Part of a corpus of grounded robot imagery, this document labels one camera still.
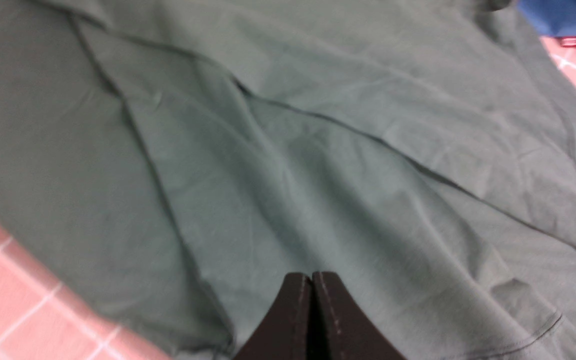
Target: green fabric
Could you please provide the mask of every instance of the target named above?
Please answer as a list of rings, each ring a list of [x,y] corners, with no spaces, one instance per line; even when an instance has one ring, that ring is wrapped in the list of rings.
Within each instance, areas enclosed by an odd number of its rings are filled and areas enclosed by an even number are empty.
[[[334,271],[410,359],[576,359],[516,265],[576,264],[576,92],[514,7],[50,4],[0,0],[0,221],[100,313],[231,357]]]

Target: pink checkered surface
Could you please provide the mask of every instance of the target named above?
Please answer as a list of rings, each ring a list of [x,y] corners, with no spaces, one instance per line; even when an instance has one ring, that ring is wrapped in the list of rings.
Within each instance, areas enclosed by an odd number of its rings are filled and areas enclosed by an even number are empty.
[[[576,86],[576,48],[542,39]],[[97,316],[0,227],[0,360],[166,360],[126,328]]]

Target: seam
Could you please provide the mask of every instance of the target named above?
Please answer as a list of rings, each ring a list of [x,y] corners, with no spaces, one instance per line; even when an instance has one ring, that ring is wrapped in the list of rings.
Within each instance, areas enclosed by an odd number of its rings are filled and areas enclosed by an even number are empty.
[[[574,125],[573,125],[572,121],[569,119],[569,117],[567,116],[567,112],[564,109],[562,109],[562,107],[560,107],[550,96],[548,96],[544,93],[544,91],[542,90],[542,86],[540,86],[539,82],[537,82],[537,80],[535,79],[534,70],[532,69],[532,66],[530,66],[531,63],[528,61],[525,61],[524,53],[517,46],[517,40],[516,39],[517,39],[517,28],[518,27],[519,26],[517,25],[514,28],[515,31],[512,33],[513,34],[512,50],[514,52],[514,55],[521,62],[523,70],[528,75],[528,77],[530,77],[530,80],[531,80],[532,84],[534,85],[535,89],[537,89],[539,91],[539,93],[548,101],[548,103],[553,107],[553,109],[559,115],[558,117],[559,117],[559,119],[560,119],[560,121],[564,127],[564,130],[566,132],[566,135],[567,135],[567,143],[568,143],[567,145],[569,147],[568,155],[573,160],[572,163],[574,164],[574,170],[576,171],[576,132],[575,132]],[[520,47],[525,48],[525,45],[521,45],[521,42],[519,44],[520,44],[519,45]],[[546,53],[546,50],[544,50],[543,48],[541,49],[541,52],[542,52],[542,55],[546,55],[546,57],[549,56]],[[564,57],[562,59],[562,62],[566,62],[567,64],[572,64],[569,61],[567,61],[567,57]],[[550,64],[548,64],[547,66],[544,66],[543,67],[544,71],[546,71],[546,73],[548,75],[551,75],[553,78],[561,77],[562,76],[561,71],[559,69],[557,69],[556,66],[551,66],[552,64],[553,63],[550,62]]]
[[[486,359],[486,358],[493,358],[496,356],[503,356],[506,354],[516,353],[517,351],[521,351],[523,349],[532,346],[536,342],[538,342],[544,335],[548,334],[551,330],[553,330],[562,320],[563,314],[560,312],[555,312],[548,320],[538,328],[537,331],[531,333],[531,335],[523,340],[513,342],[512,344],[507,344],[501,347],[489,348],[485,350],[474,350],[469,351],[466,353],[460,353],[457,355],[445,356],[440,357],[440,360],[478,360],[478,359]]]
[[[295,322],[292,325],[292,346],[290,347],[290,358],[297,359],[295,352],[299,348],[297,346],[299,333],[297,328],[299,328],[299,321],[302,316],[302,303],[304,302],[304,292],[306,290],[306,276],[301,276],[301,285],[299,287],[299,298],[297,299],[297,314],[295,315]]]
[[[344,353],[343,343],[341,341],[341,324],[339,322],[339,317],[335,314],[335,310],[332,307],[332,300],[330,298],[330,294],[328,291],[328,287],[326,286],[326,280],[324,280],[323,273],[319,273],[319,280],[321,280],[321,287],[324,290],[324,296],[326,297],[326,302],[328,304],[328,309],[330,309],[330,316],[332,317],[333,325],[334,325],[334,337],[336,338],[337,342],[339,343],[339,356],[342,359],[346,358],[346,354]]]

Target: blue fabric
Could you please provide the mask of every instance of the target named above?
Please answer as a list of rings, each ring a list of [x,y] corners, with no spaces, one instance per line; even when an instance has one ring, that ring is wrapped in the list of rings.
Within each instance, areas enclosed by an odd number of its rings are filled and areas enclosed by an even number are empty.
[[[518,6],[540,34],[576,36],[576,0],[520,0]]]

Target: stitching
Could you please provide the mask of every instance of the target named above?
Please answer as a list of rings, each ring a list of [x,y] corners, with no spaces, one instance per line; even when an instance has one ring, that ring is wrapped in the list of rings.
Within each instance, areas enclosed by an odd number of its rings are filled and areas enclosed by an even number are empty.
[[[290,358],[296,359],[298,335],[297,328],[299,326],[300,317],[302,316],[302,303],[304,302],[304,292],[306,290],[306,276],[301,276],[301,286],[299,287],[299,299],[297,300],[297,315],[295,315],[295,323],[292,326],[292,346],[290,349]]]
[[[512,349],[512,350],[508,350],[508,351],[504,351],[504,352],[500,352],[500,353],[491,353],[488,355],[480,355],[477,357],[469,357],[468,360],[476,360],[476,359],[487,359],[487,358],[492,358],[492,357],[499,357],[499,356],[505,356],[508,354],[512,354],[512,353],[516,353],[518,351],[522,351],[527,349],[530,346],[533,346],[535,343],[537,343],[538,341],[540,341],[543,337],[545,337],[546,335],[550,334],[553,330],[555,330],[556,328],[559,327],[559,325],[562,323],[562,319],[563,319],[563,315],[559,315],[559,317],[555,320],[555,322],[553,322],[553,324],[551,326],[549,326],[549,328],[547,328],[541,335],[535,337],[534,340],[532,340],[531,342],[529,342],[528,344],[525,344],[524,346],[520,346],[518,348]]]
[[[455,359],[475,360],[475,359],[485,359],[485,358],[491,358],[494,356],[503,356],[506,354],[515,353],[515,352],[521,351],[521,350],[523,350],[529,346],[532,346],[532,344],[535,344],[535,342],[539,341],[549,331],[553,330],[553,328],[555,328],[555,326],[558,323],[560,323],[562,318],[563,318],[563,314],[558,313],[558,312],[554,313],[551,317],[548,318],[548,320],[545,322],[545,324],[543,326],[541,326],[540,328],[538,328],[537,331],[533,332],[530,335],[530,337],[523,339],[521,341],[513,342],[512,344],[508,344],[508,345],[496,347],[496,348],[489,348],[486,350],[469,351],[469,352],[460,353],[457,355],[440,357],[439,359],[441,359],[441,360],[455,360]]]
[[[339,323],[339,317],[335,315],[335,310],[332,307],[332,300],[330,299],[330,294],[328,291],[328,287],[326,286],[326,281],[324,280],[323,273],[319,273],[319,280],[321,280],[321,287],[324,290],[324,295],[326,297],[326,301],[328,303],[328,309],[330,309],[330,316],[332,317],[333,325],[334,325],[334,336],[336,337],[337,341],[339,342],[339,356],[342,359],[346,358],[346,354],[344,353],[343,344],[339,336],[341,335],[341,324]]]

